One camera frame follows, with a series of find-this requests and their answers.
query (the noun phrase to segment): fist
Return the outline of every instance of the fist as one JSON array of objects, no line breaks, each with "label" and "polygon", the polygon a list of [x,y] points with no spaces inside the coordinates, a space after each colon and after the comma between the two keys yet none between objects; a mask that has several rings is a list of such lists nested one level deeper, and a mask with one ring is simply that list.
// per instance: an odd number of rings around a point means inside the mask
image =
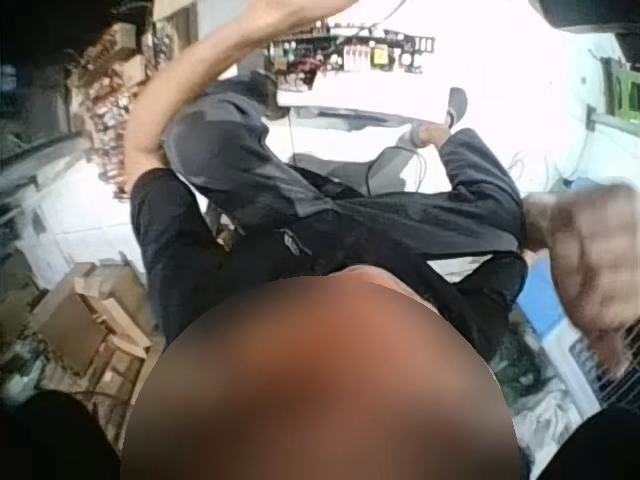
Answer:
[{"label": "fist", "polygon": [[250,0],[247,15],[281,35],[346,10],[358,0]]},{"label": "fist", "polygon": [[640,195],[624,185],[559,197],[546,232],[560,300],[601,363],[621,376],[640,319]]}]

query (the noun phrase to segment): person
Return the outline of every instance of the person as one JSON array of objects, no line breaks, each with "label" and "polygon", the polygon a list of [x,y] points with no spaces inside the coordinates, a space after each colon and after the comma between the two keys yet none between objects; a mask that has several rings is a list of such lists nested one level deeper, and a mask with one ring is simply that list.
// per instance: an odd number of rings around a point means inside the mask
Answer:
[{"label": "person", "polygon": [[[438,149],[452,190],[368,196],[267,149],[263,76],[208,87],[353,3],[252,0],[135,104],[132,223],[170,347],[131,419],[130,477],[153,457],[156,478],[513,478],[513,427],[485,362],[525,282],[525,249],[549,250],[571,320],[614,375],[627,365],[624,330],[640,317],[635,190],[523,200],[473,130],[451,133],[454,109],[411,136]],[[231,252],[180,176],[238,227]],[[456,284],[427,263],[476,254],[492,257]]]}]

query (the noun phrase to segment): electronic parts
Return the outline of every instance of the electronic parts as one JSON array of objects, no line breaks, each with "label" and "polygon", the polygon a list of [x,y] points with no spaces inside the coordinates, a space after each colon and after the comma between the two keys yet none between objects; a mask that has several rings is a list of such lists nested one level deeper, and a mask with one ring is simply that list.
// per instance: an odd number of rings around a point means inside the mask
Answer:
[{"label": "electronic parts", "polygon": [[272,42],[268,54],[271,71],[281,86],[308,90],[319,73],[377,70],[421,74],[427,56],[434,51],[434,37],[320,23]]}]

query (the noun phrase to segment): black pants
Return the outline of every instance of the black pants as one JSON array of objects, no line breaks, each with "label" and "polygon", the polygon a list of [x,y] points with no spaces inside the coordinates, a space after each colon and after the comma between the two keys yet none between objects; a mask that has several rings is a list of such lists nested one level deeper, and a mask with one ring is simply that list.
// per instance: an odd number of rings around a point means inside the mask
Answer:
[{"label": "black pants", "polygon": [[502,164],[469,129],[440,155],[450,192],[367,197],[301,168],[265,145],[267,91],[253,72],[219,82],[186,108],[165,135],[172,167],[244,232],[279,228],[335,209],[383,227],[425,259],[518,252],[522,202]]}]

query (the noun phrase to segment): metal grate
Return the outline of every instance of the metal grate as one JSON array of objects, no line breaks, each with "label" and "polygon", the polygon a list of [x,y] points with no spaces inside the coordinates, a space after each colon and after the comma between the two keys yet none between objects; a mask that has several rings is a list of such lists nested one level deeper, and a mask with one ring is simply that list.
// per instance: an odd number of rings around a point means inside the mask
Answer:
[{"label": "metal grate", "polygon": [[625,344],[632,362],[624,377],[617,381],[600,367],[584,337],[569,352],[603,408],[615,405],[640,410],[640,326],[627,332]]}]

